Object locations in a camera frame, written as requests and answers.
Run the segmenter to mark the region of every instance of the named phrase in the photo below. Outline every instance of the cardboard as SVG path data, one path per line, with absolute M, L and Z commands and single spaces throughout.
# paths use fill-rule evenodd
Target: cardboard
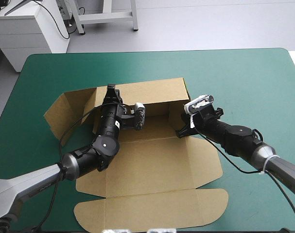
M 199 189 L 222 176 L 217 151 L 194 137 L 179 139 L 175 130 L 183 105 L 190 98 L 183 78 L 116 85 L 123 102 L 146 107 L 143 130 L 120 131 L 120 151 L 107 170 L 93 171 L 76 182 L 83 193 L 105 197 L 82 202 L 74 213 L 89 232 L 202 226 L 218 219 L 226 209 L 223 189 Z M 106 86 L 62 94 L 45 114 L 53 134 L 63 131 L 84 113 L 103 102 Z M 80 123 L 97 128 L 99 112 Z

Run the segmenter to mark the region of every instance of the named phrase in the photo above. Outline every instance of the cabinet drawer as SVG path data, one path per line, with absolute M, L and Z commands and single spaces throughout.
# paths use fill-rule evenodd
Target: cabinet drawer
M 0 19 L 0 34 L 32 34 L 41 33 L 35 18 Z
M 48 48 L 43 34 L 0 35 L 0 48 Z
M 19 48 L 19 49 L 2 49 L 16 72 L 20 72 L 28 56 L 39 53 L 51 53 L 49 48 Z

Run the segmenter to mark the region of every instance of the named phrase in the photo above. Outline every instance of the white floor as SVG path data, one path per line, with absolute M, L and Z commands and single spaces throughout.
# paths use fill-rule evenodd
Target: white floor
M 102 2 L 78 0 L 87 13 Z M 115 11 L 130 0 L 113 0 Z M 285 48 L 295 63 L 295 0 L 137 0 L 139 31 L 131 22 L 86 25 L 68 52 Z M 0 59 L 0 116 L 18 74 Z

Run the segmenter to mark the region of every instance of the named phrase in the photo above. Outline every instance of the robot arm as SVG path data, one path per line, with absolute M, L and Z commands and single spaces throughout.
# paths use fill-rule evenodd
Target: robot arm
M 185 127 L 178 137 L 203 134 L 220 144 L 226 153 L 238 156 L 257 170 L 267 170 L 295 194 L 295 165 L 276 156 L 273 147 L 257 139 L 253 130 L 219 121 L 223 111 L 212 106 L 213 97 L 203 95 L 184 106 Z
M 62 164 L 54 164 L 9 180 L 0 179 L 0 232 L 6 232 L 9 222 L 18 219 L 26 200 L 59 180 L 76 180 L 95 169 L 105 170 L 119 151 L 119 131 L 129 128 L 140 130 L 144 119 L 144 105 L 136 103 L 133 110 L 128 110 L 122 103 L 119 90 L 109 84 L 97 132 L 90 145 L 65 154 Z

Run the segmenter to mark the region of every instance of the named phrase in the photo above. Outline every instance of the black cable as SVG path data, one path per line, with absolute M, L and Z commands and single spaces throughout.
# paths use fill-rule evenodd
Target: black cable
M 8 1 L 8 4 L 7 4 L 6 6 L 3 6 L 3 7 L 1 8 L 1 10 L 5 9 L 10 3 L 11 3 L 11 0 L 9 0 L 9 1 Z
M 129 105 L 127 104 L 124 104 L 124 103 L 105 103 L 105 104 L 101 104 L 99 106 L 96 106 L 94 108 L 92 108 L 90 111 L 86 112 L 82 117 L 78 118 L 70 127 L 68 127 L 64 133 L 62 134 L 60 140 L 59 140 L 59 156 L 60 156 L 60 172 L 59 172 L 59 175 L 58 175 L 58 179 L 56 180 L 55 182 L 55 185 L 54 185 L 54 191 L 53 191 L 53 195 L 52 195 L 52 198 L 51 198 L 51 201 L 50 201 L 50 205 L 49 205 L 49 208 L 48 208 L 48 211 L 46 213 L 46 215 L 44 216 L 44 218 L 41 220 L 41 222 L 37 225 L 37 227 L 35 228 L 35 233 L 37 232 L 38 229 L 41 228 L 41 226 L 44 224 L 44 222 L 47 220 L 47 218 L 49 217 L 50 213 L 51 213 L 51 210 L 52 210 L 52 207 L 53 207 L 53 203 L 54 203 L 54 200 L 55 200 L 55 197 L 56 197 L 56 193 L 57 193 L 57 189 L 58 189 L 58 184 L 59 184 L 59 181 L 62 179 L 62 175 L 63 175 L 63 172 L 64 172 L 64 167 L 63 167 L 63 156 L 62 156 L 62 140 L 64 139 L 64 137 L 66 136 L 66 134 L 74 127 L 77 125 L 78 122 L 80 122 L 83 118 L 85 118 L 86 116 L 88 116 L 90 113 L 94 112 L 96 109 L 98 108 L 101 108 L 103 106 L 108 106 L 108 105 L 124 105 L 128 108 L 130 108 Z
M 267 173 L 269 175 L 269 177 L 274 181 L 274 183 L 278 186 L 278 188 L 280 189 L 280 191 L 282 192 L 282 194 L 284 195 L 284 197 L 286 198 L 286 200 L 288 201 L 292 210 L 295 213 L 295 207 L 294 207 L 293 203 L 291 202 L 289 196 L 285 193 L 285 191 L 283 190 L 283 188 L 281 187 L 279 182 L 275 179 L 275 177 L 269 171 L 265 170 L 265 173 Z
M 32 0 L 32 1 L 33 1 L 33 2 L 36 2 L 38 5 L 40 5 L 41 7 L 43 7 L 43 8 L 49 13 L 49 15 L 50 15 L 50 16 L 52 17 L 52 19 L 54 20 L 54 23 L 55 23 L 55 25 L 56 25 L 56 27 L 57 27 L 57 29 L 58 29 L 60 35 L 61 35 L 64 39 L 68 40 L 68 39 L 69 39 L 69 36 L 68 36 L 68 37 L 63 36 L 63 34 L 61 33 L 61 30 L 60 30 L 58 24 L 57 24 L 56 21 L 55 21 L 55 18 L 54 18 L 53 15 L 50 13 L 50 11 L 49 11 L 44 5 L 40 4 L 39 2 L 37 2 L 37 1 L 35 1 L 35 0 Z
M 260 136 L 260 140 L 263 141 L 263 136 L 260 133 L 260 131 L 258 131 L 257 129 L 253 129 L 252 130 L 252 134 L 256 136 L 256 138 L 258 138 L 258 135 Z
M 254 174 L 254 173 L 260 173 L 260 171 L 244 171 L 244 170 L 241 170 L 237 165 L 235 165 L 216 145 L 214 145 L 214 143 L 213 142 L 211 142 L 211 140 L 210 139 L 208 139 L 207 137 L 205 137 L 202 133 L 200 133 L 197 129 L 196 129 L 196 127 L 194 128 L 196 131 L 197 131 L 197 133 L 200 135 L 200 136 L 202 136 L 205 140 L 207 140 L 211 145 L 213 145 L 217 150 L 218 150 L 218 152 L 219 153 L 221 153 L 221 155 L 222 156 L 224 156 L 226 159 L 227 159 L 227 161 L 229 161 L 230 162 L 230 164 L 232 164 L 238 171 L 240 171 L 240 172 L 242 172 L 242 173 L 244 173 L 244 174 Z
M 83 9 L 83 10 L 84 10 L 84 12 L 83 12 L 83 15 L 84 15 L 84 14 L 86 13 L 86 9 L 85 9 L 83 6 L 80 7 L 79 10 L 80 10 L 80 9 Z M 77 27 L 75 28 L 74 31 L 72 31 L 72 32 L 70 32 L 70 33 L 68 32 L 68 34 L 69 34 L 69 35 L 70 35 L 70 34 L 73 34 L 76 30 L 77 30 Z

